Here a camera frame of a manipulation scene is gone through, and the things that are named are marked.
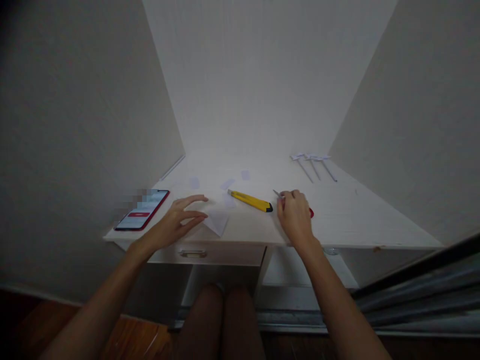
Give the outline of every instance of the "white stick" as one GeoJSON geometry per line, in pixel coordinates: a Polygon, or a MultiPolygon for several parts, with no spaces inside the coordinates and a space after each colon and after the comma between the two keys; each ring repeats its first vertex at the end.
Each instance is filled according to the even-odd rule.
{"type": "Polygon", "coordinates": [[[334,182],[337,182],[337,179],[335,176],[330,172],[329,168],[327,167],[327,164],[325,164],[325,160],[322,160],[321,163],[325,167],[325,170],[330,174],[331,178],[333,179],[334,182]]]}
{"type": "Polygon", "coordinates": [[[307,170],[305,170],[304,166],[302,165],[302,163],[300,162],[300,159],[297,159],[296,160],[298,162],[298,164],[301,166],[301,168],[303,169],[303,171],[305,172],[305,174],[308,176],[308,178],[310,179],[310,181],[313,183],[314,181],[312,180],[312,178],[310,177],[309,173],[307,172],[307,170]]]}
{"type": "Polygon", "coordinates": [[[319,175],[317,169],[315,168],[314,161],[313,161],[312,159],[310,159],[310,164],[311,164],[311,167],[313,168],[313,171],[315,172],[316,177],[318,178],[318,180],[322,181],[322,179],[320,178],[320,175],[319,175]]]}

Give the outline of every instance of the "knee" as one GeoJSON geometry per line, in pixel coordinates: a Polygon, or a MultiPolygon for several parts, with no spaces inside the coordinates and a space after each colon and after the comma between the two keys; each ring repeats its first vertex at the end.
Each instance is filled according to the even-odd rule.
{"type": "Polygon", "coordinates": [[[224,302],[224,296],[222,291],[215,284],[205,285],[200,294],[198,294],[198,299],[203,303],[206,302],[209,305],[222,308],[224,302]]]}
{"type": "Polygon", "coordinates": [[[252,302],[252,297],[250,296],[250,293],[247,289],[246,286],[241,285],[241,286],[236,286],[233,289],[230,290],[226,297],[226,304],[245,304],[245,303],[250,303],[252,302]]]}

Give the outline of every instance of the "red phone case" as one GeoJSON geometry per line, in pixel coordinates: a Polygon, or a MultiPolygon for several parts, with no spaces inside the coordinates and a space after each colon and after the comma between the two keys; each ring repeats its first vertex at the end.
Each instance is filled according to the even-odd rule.
{"type": "MultiPolygon", "coordinates": [[[[155,209],[151,212],[150,216],[148,217],[148,219],[143,223],[143,225],[139,228],[116,228],[115,230],[116,231],[142,231],[143,229],[145,229],[145,227],[149,224],[150,220],[154,217],[155,213],[157,212],[157,210],[160,208],[160,206],[164,203],[165,199],[169,197],[170,195],[170,190],[159,190],[159,191],[166,191],[166,194],[165,196],[163,197],[163,199],[160,201],[160,203],[155,207],[155,209]]],[[[122,222],[122,220],[128,216],[129,214],[125,215],[121,220],[120,222],[122,222]]]]}

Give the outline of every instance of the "drawer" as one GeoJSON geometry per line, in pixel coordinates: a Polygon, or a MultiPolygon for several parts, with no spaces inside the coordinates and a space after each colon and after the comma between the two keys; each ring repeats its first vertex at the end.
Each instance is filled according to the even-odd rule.
{"type": "MultiPolygon", "coordinates": [[[[115,241],[127,250],[132,241],[115,241]]],[[[265,246],[251,244],[175,243],[155,252],[149,263],[260,266],[265,246]]]]}

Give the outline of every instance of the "phone screen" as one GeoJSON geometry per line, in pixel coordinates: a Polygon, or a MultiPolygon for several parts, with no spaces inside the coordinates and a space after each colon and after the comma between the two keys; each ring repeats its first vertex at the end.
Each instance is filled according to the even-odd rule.
{"type": "Polygon", "coordinates": [[[144,196],[143,201],[138,203],[138,207],[130,211],[115,230],[142,229],[150,221],[168,193],[168,190],[156,190],[152,194],[144,196]]]}

